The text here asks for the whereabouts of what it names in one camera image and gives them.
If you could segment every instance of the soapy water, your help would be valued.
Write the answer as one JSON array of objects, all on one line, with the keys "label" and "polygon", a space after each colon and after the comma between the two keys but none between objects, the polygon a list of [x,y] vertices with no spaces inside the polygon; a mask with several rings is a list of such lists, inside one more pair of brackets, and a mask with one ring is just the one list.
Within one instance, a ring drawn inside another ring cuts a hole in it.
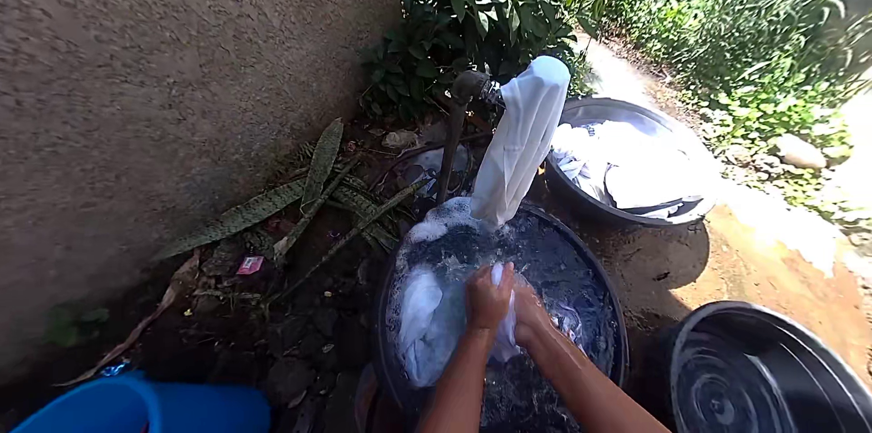
[{"label": "soapy water", "polygon": [[[497,261],[514,262],[515,271],[539,293],[557,328],[606,375],[612,371],[619,333],[616,309],[605,284],[577,253],[576,246],[555,226],[524,210],[500,229],[488,230],[469,215],[469,198],[464,197],[452,198],[427,213],[398,250],[386,310],[389,347],[398,355],[398,363],[408,367],[398,349],[398,334],[403,291],[412,271],[425,264],[446,293],[455,297],[440,304],[454,306],[448,313],[452,317],[442,317],[446,321],[439,323],[434,315],[431,325],[453,327],[447,334],[459,334],[459,323],[466,319],[464,299],[459,297],[466,279],[480,264]],[[455,344],[456,336],[441,361],[447,363]],[[488,362],[481,427],[500,431],[580,430],[525,353],[504,364]]]}]

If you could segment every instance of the vegetation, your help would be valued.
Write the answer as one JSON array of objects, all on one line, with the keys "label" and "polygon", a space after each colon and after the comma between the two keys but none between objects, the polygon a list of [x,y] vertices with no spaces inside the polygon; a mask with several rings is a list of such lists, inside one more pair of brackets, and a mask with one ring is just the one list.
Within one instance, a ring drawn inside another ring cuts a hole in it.
[{"label": "vegetation", "polygon": [[506,82],[541,54],[563,60],[580,93],[583,59],[573,49],[583,0],[403,0],[401,26],[372,50],[370,115],[410,118],[450,88],[458,72],[486,70]]},{"label": "vegetation", "polygon": [[[609,0],[600,24],[625,34],[675,75],[706,121],[715,154],[739,148],[760,158],[782,134],[847,157],[838,108],[863,83],[856,45],[867,15],[849,16],[841,0]],[[839,219],[841,200],[821,197],[828,172],[778,166],[750,180],[775,187],[793,204]]]}]

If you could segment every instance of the forearm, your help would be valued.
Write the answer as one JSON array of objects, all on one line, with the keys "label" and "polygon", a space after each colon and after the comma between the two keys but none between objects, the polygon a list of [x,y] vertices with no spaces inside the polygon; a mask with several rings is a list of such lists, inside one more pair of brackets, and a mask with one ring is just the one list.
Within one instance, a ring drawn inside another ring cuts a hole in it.
[{"label": "forearm", "polygon": [[528,352],[586,431],[668,433],[554,327],[536,331]]},{"label": "forearm", "polygon": [[494,331],[467,329],[436,385],[436,393],[420,433],[479,430],[485,365],[494,345]]}]

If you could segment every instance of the blue bucket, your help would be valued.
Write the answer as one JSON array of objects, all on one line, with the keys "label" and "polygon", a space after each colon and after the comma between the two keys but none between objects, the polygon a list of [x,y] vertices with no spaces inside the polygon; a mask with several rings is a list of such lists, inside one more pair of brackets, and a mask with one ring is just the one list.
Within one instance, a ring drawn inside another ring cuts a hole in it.
[{"label": "blue bucket", "polygon": [[153,383],[130,372],[61,395],[12,433],[267,433],[269,405],[249,387]]}]

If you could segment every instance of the concrete wall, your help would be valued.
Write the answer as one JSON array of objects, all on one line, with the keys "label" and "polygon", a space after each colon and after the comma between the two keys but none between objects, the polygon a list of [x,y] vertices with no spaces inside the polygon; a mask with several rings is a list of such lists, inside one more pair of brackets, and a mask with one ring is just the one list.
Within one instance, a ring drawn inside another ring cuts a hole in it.
[{"label": "concrete wall", "polygon": [[0,0],[0,380],[356,108],[398,0]]}]

